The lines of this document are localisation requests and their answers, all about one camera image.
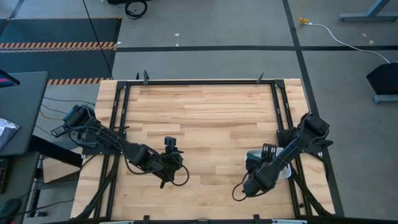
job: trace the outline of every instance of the wooden table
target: wooden table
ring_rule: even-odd
[[[308,111],[302,84],[299,79],[284,81],[297,125]],[[105,126],[109,125],[116,82],[102,81],[98,92],[96,117]],[[278,91],[287,127],[280,94]],[[121,108],[123,94],[119,102]],[[151,220],[252,219],[253,214],[261,218],[294,217],[287,179],[278,180],[276,187],[261,197],[235,202],[231,196],[233,187],[245,174],[246,151],[259,149],[265,142],[277,144],[270,85],[132,86],[128,105],[127,140],[162,152],[165,136],[177,138],[177,147],[185,152],[183,163],[191,176],[183,187],[168,183],[159,189],[159,178],[133,175],[120,162],[112,220],[142,220],[144,215],[150,215]],[[96,156],[80,172],[71,217],[78,215],[96,192],[102,161],[103,156]],[[333,213],[323,164],[308,154],[302,154],[302,163],[308,188]],[[181,169],[175,182],[185,178]],[[243,197],[240,190],[235,195]],[[106,202],[107,192],[101,215]]]

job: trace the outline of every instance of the gray floor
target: gray floor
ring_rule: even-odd
[[[120,47],[284,45],[292,46],[284,7],[280,0],[153,0],[139,20],[126,19],[122,6],[106,0],[86,0],[91,16],[121,16]],[[299,0],[289,0],[292,16]],[[373,0],[307,0],[300,15],[328,26],[335,36],[352,45],[397,45],[398,22],[341,23],[339,13],[363,12]],[[10,15],[16,1],[0,0],[0,17]],[[398,12],[392,1],[386,12]],[[17,17],[86,17],[81,0],[25,0]],[[300,26],[301,45],[338,45],[320,27]],[[398,52],[381,51],[391,62]],[[331,125],[330,148],[333,168],[347,217],[398,220],[398,178],[394,173],[398,104],[374,105],[373,90],[365,76],[384,63],[362,52],[304,52],[305,63],[320,115]],[[113,68],[116,79],[135,78],[146,69],[151,78],[301,78],[295,52],[208,51],[117,53]],[[48,86],[46,96],[95,101],[98,85]],[[45,100],[51,108],[67,111],[73,103]],[[44,109],[49,116],[62,117]],[[49,131],[59,122],[39,118],[37,124]],[[35,133],[51,139],[41,130]],[[65,199],[73,188],[58,189]],[[40,204],[55,202],[54,192]],[[50,210],[47,218],[26,223],[66,220],[71,205]]]

